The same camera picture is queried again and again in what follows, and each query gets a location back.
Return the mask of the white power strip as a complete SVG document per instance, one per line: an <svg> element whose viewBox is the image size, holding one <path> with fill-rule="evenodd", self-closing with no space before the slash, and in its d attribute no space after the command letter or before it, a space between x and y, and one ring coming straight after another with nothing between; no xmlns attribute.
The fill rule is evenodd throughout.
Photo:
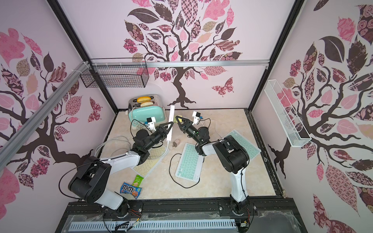
<svg viewBox="0 0 373 233"><path fill-rule="evenodd" d="M167 135L167 142L170 143L172 140L172 132L173 132L173 119L174 119L174 113L175 113L175 106L170 106L170 112L169 112L169 133Z"/></svg>

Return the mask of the yellow wireless keyboard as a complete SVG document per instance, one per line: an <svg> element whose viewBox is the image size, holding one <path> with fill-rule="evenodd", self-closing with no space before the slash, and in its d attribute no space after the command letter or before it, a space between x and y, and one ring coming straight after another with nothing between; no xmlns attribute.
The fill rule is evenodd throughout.
<svg viewBox="0 0 373 233"><path fill-rule="evenodd" d="M147 178L154 168L162 161L165 155L168 154L170 149L166 146L160 148L151 149L150 156L148 159L141 165L134 166L132 170L140 175L143 178Z"/></svg>

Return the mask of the green wireless keyboard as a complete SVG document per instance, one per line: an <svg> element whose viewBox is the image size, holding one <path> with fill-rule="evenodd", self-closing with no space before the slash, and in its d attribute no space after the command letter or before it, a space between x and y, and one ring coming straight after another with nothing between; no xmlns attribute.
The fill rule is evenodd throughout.
<svg viewBox="0 0 373 233"><path fill-rule="evenodd" d="M194 145L186 143L180 157L175 176L191 182L198 182L204 157L199 155Z"/></svg>

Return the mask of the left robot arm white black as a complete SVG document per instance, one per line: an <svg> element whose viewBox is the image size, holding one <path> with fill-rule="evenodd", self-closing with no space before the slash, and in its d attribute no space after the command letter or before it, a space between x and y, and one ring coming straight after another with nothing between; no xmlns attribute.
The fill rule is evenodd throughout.
<svg viewBox="0 0 373 233"><path fill-rule="evenodd" d="M133 138L132 148L123 155L103 159L88 157L77 167L68 185L69 191L89 204L99 204L115 211L118 217L125 217L129 212L128 200L106 187L109 176L143 164L150 155L149 150L166 139L172 127L171 121L157 126L152 134L145 129L139 130Z"/></svg>

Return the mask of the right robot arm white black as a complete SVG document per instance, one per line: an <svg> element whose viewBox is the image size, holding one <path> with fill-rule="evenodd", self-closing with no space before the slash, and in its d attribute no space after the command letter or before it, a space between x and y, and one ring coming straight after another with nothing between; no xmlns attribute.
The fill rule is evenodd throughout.
<svg viewBox="0 0 373 233"><path fill-rule="evenodd" d="M194 148L199 155L215 154L218 156L223 168L230 173L232 185L230 208L236 215L244 214L250 205L245 184L245 172L250 162L246 149L230 135L216 141L210 141L209 128L204 126L196 129L193 122L188 118L177 116L176 122L182 133L187 134L189 138L196 142Z"/></svg>

